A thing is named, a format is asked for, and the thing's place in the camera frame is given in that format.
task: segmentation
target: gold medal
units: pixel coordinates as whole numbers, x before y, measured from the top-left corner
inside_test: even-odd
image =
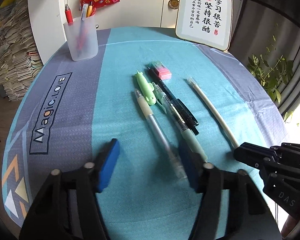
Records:
[[[168,5],[169,5],[169,7],[170,7],[171,9],[176,10],[176,9],[179,8],[179,1],[178,1],[178,0],[170,0],[170,1],[168,2]]]

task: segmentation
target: green pen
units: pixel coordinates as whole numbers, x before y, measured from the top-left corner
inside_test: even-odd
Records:
[[[181,132],[182,137],[185,139],[187,145],[189,148],[195,152],[201,155],[204,162],[207,162],[207,156],[202,149],[200,143],[198,142],[196,136],[194,133],[188,128],[185,121],[182,119],[181,115],[178,113],[174,105],[171,103],[167,95],[162,91],[162,89],[156,85],[154,82],[152,83],[154,87],[154,94],[157,98],[157,103],[161,105],[166,109],[166,111],[169,113],[171,119],[174,121],[176,126]]]
[[[154,105],[156,103],[156,99],[153,93],[153,85],[147,81],[142,72],[137,71],[137,74],[135,74],[135,76],[145,100],[149,105]]]

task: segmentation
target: black pen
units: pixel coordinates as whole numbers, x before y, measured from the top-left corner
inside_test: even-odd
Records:
[[[199,132],[196,129],[196,126],[199,124],[195,119],[193,114],[188,110],[188,108],[182,103],[180,99],[177,99],[166,86],[166,84],[161,80],[161,78],[155,73],[153,68],[147,68],[149,76],[153,81],[159,85],[163,92],[166,93],[167,97],[170,99],[173,106],[179,112],[183,120],[186,122],[186,125],[193,131],[195,135],[198,135]]]

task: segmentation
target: frosted plastic pen holder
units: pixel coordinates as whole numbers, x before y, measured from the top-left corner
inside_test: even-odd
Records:
[[[72,23],[64,23],[66,38],[71,57],[74,61],[93,58],[98,53],[98,38],[95,16],[73,19]]]

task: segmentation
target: stack of books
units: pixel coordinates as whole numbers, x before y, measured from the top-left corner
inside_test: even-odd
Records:
[[[21,100],[42,67],[27,0],[0,8],[0,84],[9,99]]]

